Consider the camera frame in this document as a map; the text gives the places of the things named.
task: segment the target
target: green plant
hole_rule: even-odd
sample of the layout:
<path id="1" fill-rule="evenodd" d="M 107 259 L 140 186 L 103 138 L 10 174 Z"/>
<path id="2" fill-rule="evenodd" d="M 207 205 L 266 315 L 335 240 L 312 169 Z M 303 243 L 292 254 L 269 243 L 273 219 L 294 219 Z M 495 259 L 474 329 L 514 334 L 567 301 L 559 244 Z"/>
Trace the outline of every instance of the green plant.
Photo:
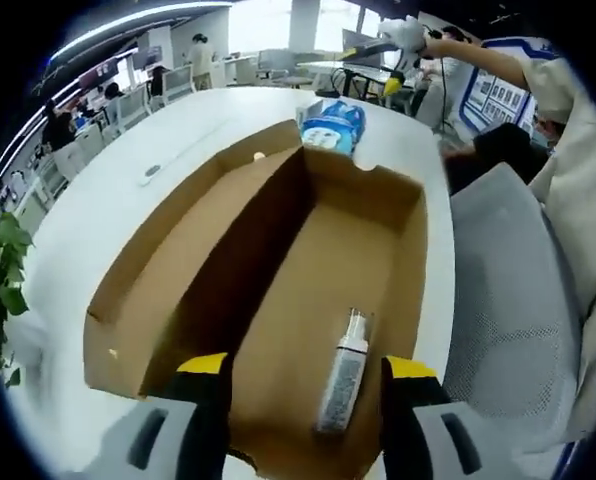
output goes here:
<path id="1" fill-rule="evenodd" d="M 11 366 L 13 357 L 8 361 L 2 356 L 2 349 L 7 337 L 4 324 L 8 313 L 21 315 L 29 308 L 22 295 L 23 259 L 31 245 L 31 235 L 20 227 L 18 219 L 9 212 L 0 211 L 0 371 Z M 20 383 L 20 370 L 16 369 L 7 387 Z"/>

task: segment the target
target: display board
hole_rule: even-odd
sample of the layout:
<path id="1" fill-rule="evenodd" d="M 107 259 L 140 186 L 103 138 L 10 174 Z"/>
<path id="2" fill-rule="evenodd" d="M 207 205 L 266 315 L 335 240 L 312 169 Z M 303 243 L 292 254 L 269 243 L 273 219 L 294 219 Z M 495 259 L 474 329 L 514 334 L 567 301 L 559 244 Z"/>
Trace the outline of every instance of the display board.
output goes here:
<path id="1" fill-rule="evenodd" d="M 483 48 L 493 48 L 515 57 L 553 60 L 556 54 L 541 39 L 503 38 L 486 40 Z M 501 123 L 514 123 L 530 135 L 536 102 L 525 90 L 474 68 L 460 103 L 460 119 L 476 133 Z"/>

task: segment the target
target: white cap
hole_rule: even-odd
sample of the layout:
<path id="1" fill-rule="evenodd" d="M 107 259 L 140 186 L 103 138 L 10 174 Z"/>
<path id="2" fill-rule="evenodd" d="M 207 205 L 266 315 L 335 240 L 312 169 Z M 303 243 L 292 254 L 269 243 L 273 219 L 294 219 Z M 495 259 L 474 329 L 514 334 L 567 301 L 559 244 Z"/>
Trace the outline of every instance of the white cap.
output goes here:
<path id="1" fill-rule="evenodd" d="M 365 339 L 365 326 L 367 318 L 360 310 L 352 308 L 349 312 L 349 325 L 347 326 L 346 337 L 354 338 L 356 340 Z"/>

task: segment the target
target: cardboard box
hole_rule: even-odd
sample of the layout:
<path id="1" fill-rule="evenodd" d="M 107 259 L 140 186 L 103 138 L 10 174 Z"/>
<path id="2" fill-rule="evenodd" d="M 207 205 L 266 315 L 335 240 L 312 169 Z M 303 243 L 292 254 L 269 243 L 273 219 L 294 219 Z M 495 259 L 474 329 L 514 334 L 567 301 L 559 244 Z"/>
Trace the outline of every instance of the cardboard box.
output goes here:
<path id="1" fill-rule="evenodd" d="M 271 478 L 359 478 L 379 453 L 380 359 L 413 354 L 426 231 L 419 184 L 270 127 L 186 178 L 125 246 L 88 309 L 85 380 L 158 396 L 189 358 L 233 352 L 233 448 Z M 371 315 L 369 353 L 347 431 L 324 438 L 350 307 Z"/>

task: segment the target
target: blue package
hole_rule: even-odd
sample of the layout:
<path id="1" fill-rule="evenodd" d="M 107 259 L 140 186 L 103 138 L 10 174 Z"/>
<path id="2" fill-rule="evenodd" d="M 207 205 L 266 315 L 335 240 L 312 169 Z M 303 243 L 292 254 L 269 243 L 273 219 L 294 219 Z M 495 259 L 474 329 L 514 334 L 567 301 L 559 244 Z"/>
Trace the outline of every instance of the blue package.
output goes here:
<path id="1" fill-rule="evenodd" d="M 365 111 L 338 100 L 319 117 L 305 120 L 301 136 L 305 144 L 351 155 L 364 131 Z"/>

